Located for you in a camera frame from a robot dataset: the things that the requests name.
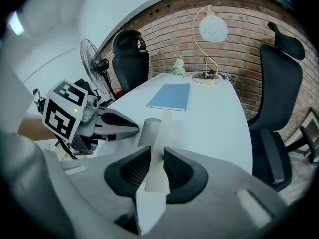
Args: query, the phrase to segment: lamp base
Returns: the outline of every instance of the lamp base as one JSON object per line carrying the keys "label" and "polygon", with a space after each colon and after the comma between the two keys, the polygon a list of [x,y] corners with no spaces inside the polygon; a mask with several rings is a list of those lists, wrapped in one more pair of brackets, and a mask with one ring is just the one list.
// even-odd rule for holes
{"label": "lamp base", "polygon": [[193,80],[200,84],[216,84],[218,83],[218,75],[211,75],[211,74],[195,74]]}

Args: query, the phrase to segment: fluorescent light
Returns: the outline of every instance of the fluorescent light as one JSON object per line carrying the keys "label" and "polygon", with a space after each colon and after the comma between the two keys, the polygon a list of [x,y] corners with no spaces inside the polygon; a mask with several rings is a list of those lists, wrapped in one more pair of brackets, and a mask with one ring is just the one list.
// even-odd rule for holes
{"label": "fluorescent light", "polygon": [[9,25],[16,35],[21,35],[24,32],[23,26],[20,23],[20,20],[18,18],[18,15],[16,14],[16,11],[11,16],[9,20]]}

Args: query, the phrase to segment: electric fan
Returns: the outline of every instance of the electric fan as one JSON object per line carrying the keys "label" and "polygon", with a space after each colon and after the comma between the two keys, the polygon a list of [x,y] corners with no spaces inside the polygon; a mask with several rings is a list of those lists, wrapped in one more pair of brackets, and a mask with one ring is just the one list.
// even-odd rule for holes
{"label": "electric fan", "polygon": [[104,94],[111,94],[115,98],[115,93],[111,87],[110,76],[107,71],[109,61],[97,52],[95,45],[88,39],[83,39],[80,44],[80,54],[83,66],[89,79],[95,87]]}

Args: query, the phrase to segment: blue book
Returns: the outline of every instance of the blue book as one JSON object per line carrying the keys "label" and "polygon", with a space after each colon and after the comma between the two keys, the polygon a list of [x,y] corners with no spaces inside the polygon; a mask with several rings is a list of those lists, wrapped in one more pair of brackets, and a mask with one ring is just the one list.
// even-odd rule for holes
{"label": "blue book", "polygon": [[165,84],[146,106],[184,111],[187,106],[189,89],[190,83]]}

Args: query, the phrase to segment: white table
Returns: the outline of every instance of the white table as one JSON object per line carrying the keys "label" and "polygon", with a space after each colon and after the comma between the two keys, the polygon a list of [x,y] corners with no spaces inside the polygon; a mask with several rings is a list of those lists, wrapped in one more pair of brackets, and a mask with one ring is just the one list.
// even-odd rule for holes
{"label": "white table", "polygon": [[[116,100],[109,107],[132,119],[140,132],[146,118],[161,119],[163,109],[146,104],[165,83],[190,83],[186,111],[170,110],[175,138],[172,147],[232,162],[252,173],[252,148],[246,117],[231,83],[196,83],[191,77],[159,74]],[[101,156],[137,146],[136,137],[114,142],[99,142],[94,156]]]}

